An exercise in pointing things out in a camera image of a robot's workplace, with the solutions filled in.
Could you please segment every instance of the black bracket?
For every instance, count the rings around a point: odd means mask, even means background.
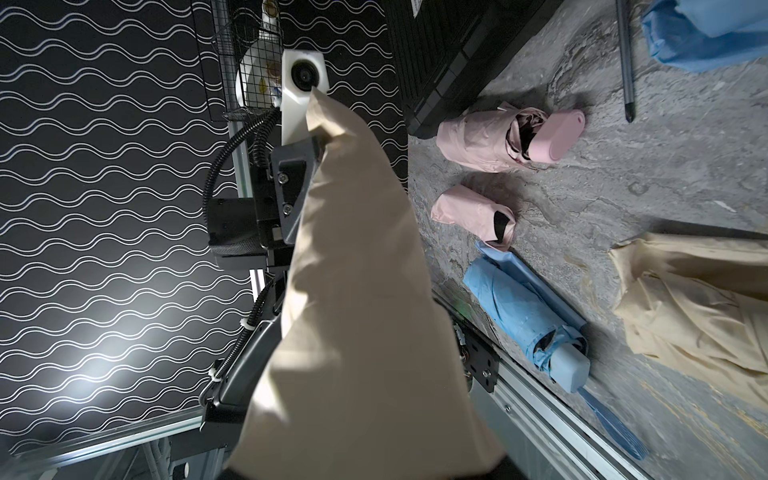
[[[286,245],[296,243],[301,210],[319,166],[321,153],[319,138],[310,137],[277,147],[270,155],[280,227]]]

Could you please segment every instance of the blue folded umbrella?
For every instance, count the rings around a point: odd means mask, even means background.
[[[464,284],[480,306],[509,335],[531,363],[551,376],[554,351],[566,343],[587,352],[581,335],[584,319],[513,252],[499,252],[477,242],[481,256],[464,274]],[[648,455],[643,442],[605,405],[583,387],[578,393],[618,445],[638,460]]]

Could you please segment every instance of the marble floor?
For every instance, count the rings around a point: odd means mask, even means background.
[[[509,174],[448,162],[434,139],[409,139],[409,194],[436,287],[525,364],[461,285],[475,238],[429,219],[441,192],[464,184],[517,216],[515,252],[589,322],[588,389],[649,447],[654,478],[768,478],[768,412],[634,355],[611,312],[618,278],[606,254],[644,231],[768,233],[768,58],[703,74],[653,61],[632,9],[637,117],[624,119],[613,0],[564,0],[550,22],[481,93],[580,108],[587,128],[560,164]],[[551,386],[596,428],[581,397]]]

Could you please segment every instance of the beige cloth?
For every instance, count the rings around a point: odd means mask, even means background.
[[[283,341],[230,464],[255,480],[446,478],[503,452],[469,402],[416,218],[376,137],[314,91],[326,149],[296,239]]]
[[[768,242],[646,233],[610,255],[633,352],[768,409]]]

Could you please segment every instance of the metal rod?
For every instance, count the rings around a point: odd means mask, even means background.
[[[627,0],[616,0],[616,18],[619,25],[621,80],[624,82],[624,116],[628,123],[632,123],[634,120],[634,81],[632,79],[632,48]]]
[[[123,474],[122,480],[127,480],[128,474],[131,473],[131,468],[134,466],[134,462],[136,462],[136,457],[139,456],[139,448],[135,447],[134,449],[134,456],[131,457],[131,463],[128,464],[128,468],[125,469],[125,473]]]

